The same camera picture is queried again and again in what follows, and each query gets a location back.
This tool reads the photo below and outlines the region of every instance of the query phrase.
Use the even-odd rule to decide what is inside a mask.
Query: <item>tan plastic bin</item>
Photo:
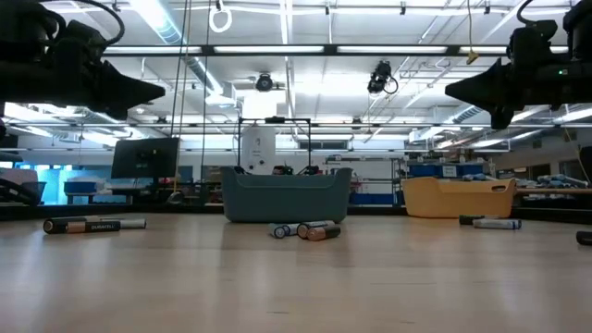
[[[406,179],[402,186],[407,214],[439,218],[508,217],[516,190],[514,179],[466,182],[424,177]]]

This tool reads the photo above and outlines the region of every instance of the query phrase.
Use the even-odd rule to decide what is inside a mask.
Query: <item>camera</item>
[[[374,72],[370,74],[370,81],[368,82],[368,92],[371,94],[379,94],[382,92],[393,94],[399,89],[399,83],[392,77],[392,68],[390,63],[385,60],[381,60]],[[397,89],[393,92],[387,91],[387,85],[390,82],[396,84]]]
[[[259,75],[259,80],[257,80],[257,82],[255,83],[255,89],[257,89],[258,92],[262,93],[267,93],[274,89],[274,81],[271,80],[271,75]]]
[[[446,94],[477,106],[491,114],[491,128],[503,130],[515,111],[526,105],[592,102],[592,0],[583,0],[563,18],[568,36],[567,53],[553,53],[550,39],[558,29],[554,20],[532,21],[522,12],[532,2],[524,2],[517,18],[524,27],[514,30],[506,49],[511,62],[497,62],[486,72],[449,84]]]
[[[126,119],[128,109],[165,95],[164,88],[124,76],[108,61],[101,61],[106,47],[125,32],[123,21],[111,8],[81,1],[117,20],[119,34],[108,41],[77,20],[67,24],[40,2],[0,2],[0,101],[86,106]]]

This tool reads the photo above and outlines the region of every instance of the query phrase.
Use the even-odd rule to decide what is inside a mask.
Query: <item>gray plastic bin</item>
[[[348,211],[352,170],[335,176],[240,175],[222,167],[224,214],[232,222],[341,222]]]

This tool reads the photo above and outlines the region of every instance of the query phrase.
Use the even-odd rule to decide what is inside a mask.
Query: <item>computer monitor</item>
[[[179,138],[119,141],[112,179],[159,179],[177,176]]]

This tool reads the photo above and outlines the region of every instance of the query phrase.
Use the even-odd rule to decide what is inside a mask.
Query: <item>aa battery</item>
[[[146,228],[145,218],[73,216],[48,218],[43,222],[43,230],[48,234],[108,232],[139,228]]]
[[[485,216],[459,216],[461,226],[472,226],[476,219],[485,218]]]
[[[118,218],[118,217],[102,217],[102,222],[119,222],[121,229],[144,229],[146,228],[145,218]]]
[[[284,229],[285,226],[282,226],[282,225],[279,225],[276,223],[270,223],[268,227],[269,227],[269,234],[271,236],[273,236],[274,238],[281,240],[284,237],[286,237],[286,230]]]
[[[298,226],[298,237],[303,240],[307,239],[308,230],[310,228],[335,226],[333,221],[317,221],[317,222],[303,222]]]
[[[286,236],[295,236],[298,233],[298,226],[299,224],[285,225]]]
[[[522,228],[522,221],[519,219],[480,218],[473,221],[473,227],[516,230]]]
[[[51,218],[43,222],[43,231],[53,234],[119,231],[120,222],[63,222]]]
[[[306,237],[309,241],[322,241],[336,238],[341,233],[340,226],[326,226],[308,229]]]
[[[581,245],[592,246],[592,232],[589,232],[589,231],[578,231],[575,234],[575,239]]]

